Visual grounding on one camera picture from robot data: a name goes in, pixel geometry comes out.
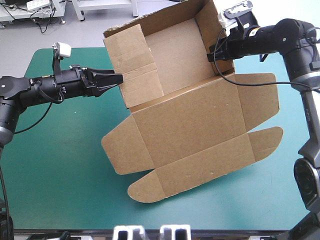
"green table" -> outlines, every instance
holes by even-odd
[[[52,50],[38,50],[26,77],[51,74]],[[71,64],[110,69],[105,48],[74,48]],[[236,61],[237,72],[274,72],[288,77],[279,55],[257,66],[256,57]],[[119,89],[99,98],[53,105],[32,130],[18,134],[2,156],[16,229],[112,229],[115,225],[190,224],[193,229],[289,229],[307,211],[293,177],[297,151],[307,140],[299,93],[279,87],[280,113],[257,129],[284,128],[279,148],[266,160],[163,201],[144,204],[127,195],[143,173],[117,175],[101,147],[102,137],[130,113]],[[17,129],[34,123],[47,105],[30,107]]]

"unfolded cardboard box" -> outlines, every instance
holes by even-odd
[[[260,161],[279,145],[279,127],[249,132],[279,111],[275,85],[230,84],[208,62],[221,26],[211,0],[187,0],[108,29],[105,46],[131,115],[102,139],[115,171],[152,170],[128,194],[152,203]],[[234,81],[275,81],[270,73]]]

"gray floor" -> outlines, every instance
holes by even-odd
[[[149,14],[175,4],[172,1],[139,2],[139,15]],[[38,49],[51,48],[55,42],[73,48],[103,47],[103,32],[133,18],[131,8],[92,10],[85,12],[85,21],[77,19],[71,2],[66,3],[66,24],[49,26],[45,34],[33,22],[15,22],[0,29],[0,76],[22,77]]]

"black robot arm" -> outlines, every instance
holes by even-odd
[[[303,158],[294,165],[294,177],[302,200],[310,213],[291,231],[277,240],[320,239],[320,57],[316,44],[316,30],[311,23],[284,19],[276,25],[260,27],[251,12],[252,3],[244,1],[223,12],[225,21],[236,22],[229,36],[219,39],[207,55],[217,69],[218,60],[233,60],[260,55],[263,62],[268,54],[280,53],[283,57],[291,86],[302,97],[310,139],[299,150]]]
[[[121,84],[123,76],[114,70],[100,70],[72,65],[60,69],[60,61],[70,57],[71,47],[65,43],[53,45],[53,75],[35,78],[0,78],[0,148],[8,144],[15,133],[19,115],[27,107],[54,103],[84,96],[99,97]]]

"box flap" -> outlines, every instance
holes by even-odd
[[[156,62],[164,94],[214,75],[194,18],[145,38]]]
[[[280,127],[273,127],[237,136],[155,169],[131,184],[128,194],[136,201],[153,203],[192,189],[267,157],[282,134]]]
[[[211,4],[214,5],[212,0],[183,1],[179,4],[163,8],[157,12],[138,17],[122,26],[109,28],[104,32],[104,36],[108,38],[113,34],[119,33],[137,24],[141,25],[144,35],[148,36],[175,24],[194,18],[208,2],[211,2]]]
[[[216,44],[219,32],[222,26],[218,20],[218,12],[212,1],[208,2],[203,9],[195,16],[196,23],[200,29],[202,41],[205,46],[206,52],[210,53],[209,47]],[[233,69],[232,60],[217,61],[217,65],[221,72],[226,72]],[[216,67],[212,63],[214,72],[218,74]]]
[[[157,66],[140,25],[104,39],[114,70],[123,74],[120,85],[128,108],[164,95]]]
[[[275,82],[276,77],[272,73],[236,74],[238,83],[260,84]],[[279,111],[278,89],[274,85],[268,86],[237,86],[246,131],[249,131]]]
[[[155,168],[132,115],[109,132],[101,143],[118,174]]]

